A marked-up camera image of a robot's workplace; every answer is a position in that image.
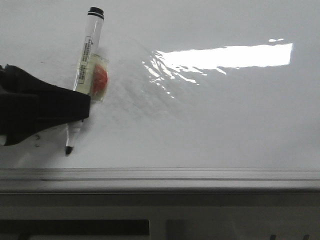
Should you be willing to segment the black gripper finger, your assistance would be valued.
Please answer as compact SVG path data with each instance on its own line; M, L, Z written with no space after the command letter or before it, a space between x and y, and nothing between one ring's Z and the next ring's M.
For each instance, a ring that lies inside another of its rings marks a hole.
M12 146L28 137L90 115L91 98L42 81L21 68L0 68L0 144Z

